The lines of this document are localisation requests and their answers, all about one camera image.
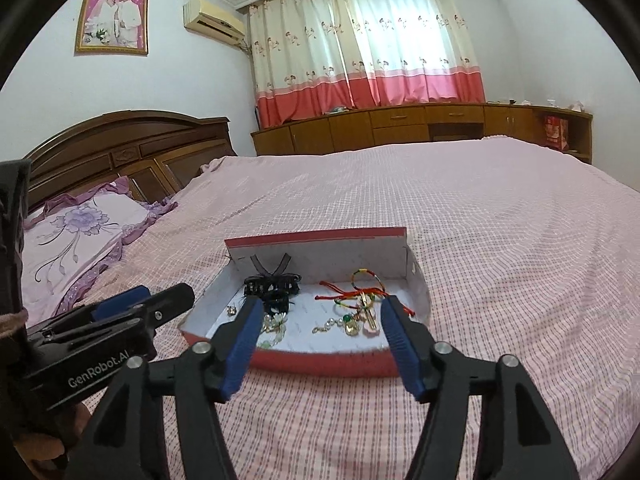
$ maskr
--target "screw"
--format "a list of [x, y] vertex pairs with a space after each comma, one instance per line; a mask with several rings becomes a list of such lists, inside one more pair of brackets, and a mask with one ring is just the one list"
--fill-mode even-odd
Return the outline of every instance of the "screw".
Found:
[[198, 341], [195, 345], [191, 347], [191, 349], [196, 354], [206, 354], [209, 350], [211, 350], [211, 345], [206, 341]]
[[518, 358], [515, 355], [507, 354], [502, 358], [502, 364], [508, 366], [509, 368], [515, 368], [520, 364]]
[[447, 355], [453, 352], [453, 346], [445, 341], [438, 341], [435, 345], [433, 345], [433, 349], [441, 355]]
[[142, 357], [134, 355], [127, 359], [127, 368], [140, 368], [142, 366]]

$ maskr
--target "bride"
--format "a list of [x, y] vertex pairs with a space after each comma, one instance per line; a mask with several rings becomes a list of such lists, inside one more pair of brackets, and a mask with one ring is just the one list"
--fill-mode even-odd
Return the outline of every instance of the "bride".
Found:
[[87, 19], [91, 25], [92, 36], [103, 45], [117, 45], [116, 37], [119, 23], [116, 18], [118, 0], [98, 0]]

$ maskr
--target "human hand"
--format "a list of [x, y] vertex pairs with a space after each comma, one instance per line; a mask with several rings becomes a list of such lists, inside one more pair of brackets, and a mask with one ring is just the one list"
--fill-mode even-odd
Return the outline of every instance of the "human hand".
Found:
[[[90, 418], [91, 413], [86, 406], [82, 403], [78, 404], [73, 427], [77, 436], [82, 434]], [[64, 471], [47, 467], [49, 461], [65, 452], [65, 446], [60, 440], [46, 434], [31, 433], [20, 436], [14, 441], [14, 447], [38, 480], [62, 480]]]

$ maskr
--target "purple ruffle trim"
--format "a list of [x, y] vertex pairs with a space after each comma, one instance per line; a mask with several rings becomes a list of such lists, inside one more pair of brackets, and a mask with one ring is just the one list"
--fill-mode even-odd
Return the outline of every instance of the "purple ruffle trim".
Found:
[[98, 184], [98, 186], [92, 187], [89, 191], [85, 191], [78, 196], [71, 196], [69, 193], [63, 193], [51, 200], [47, 200], [44, 204], [44, 208], [42, 209], [42, 213], [24, 221], [24, 230], [27, 231], [31, 229], [38, 222], [43, 221], [47, 216], [53, 215], [65, 207], [80, 205], [81, 203], [92, 199], [99, 192], [112, 192], [119, 195], [127, 194], [129, 193], [129, 177], [126, 175], [120, 176], [113, 182]]
[[109, 252], [109, 254], [78, 278], [78, 280], [66, 292], [65, 297], [60, 302], [54, 316], [68, 312], [76, 302], [82, 300], [89, 289], [94, 286], [95, 280], [98, 279], [100, 273], [120, 261], [122, 257], [122, 248], [125, 245], [129, 245], [140, 238], [142, 233], [144, 233], [147, 228], [155, 224], [158, 218], [178, 207], [177, 202], [171, 202], [168, 198], [165, 198], [161, 203], [155, 202], [153, 204], [147, 204], [139, 202], [139, 204], [148, 211], [146, 218], [139, 224], [127, 225], [122, 228], [122, 237], [118, 240], [116, 246]]

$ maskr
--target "pink checkered bedspread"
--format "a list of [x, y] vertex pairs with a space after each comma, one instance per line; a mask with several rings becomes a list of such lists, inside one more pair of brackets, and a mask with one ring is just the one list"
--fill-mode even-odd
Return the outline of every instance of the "pink checkered bedspread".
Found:
[[[434, 337], [469, 356], [520, 357], [583, 480], [606, 471], [640, 422], [640, 194], [568, 155], [500, 137], [227, 157], [177, 200], [88, 301], [183, 281], [198, 296], [226, 263], [225, 238], [407, 226], [431, 289]], [[186, 348], [176, 324], [156, 337], [160, 358]], [[472, 475], [479, 407], [470, 403], [461, 479]], [[218, 411], [241, 479], [373, 480], [404, 478], [427, 407], [400, 379], [251, 370]]]

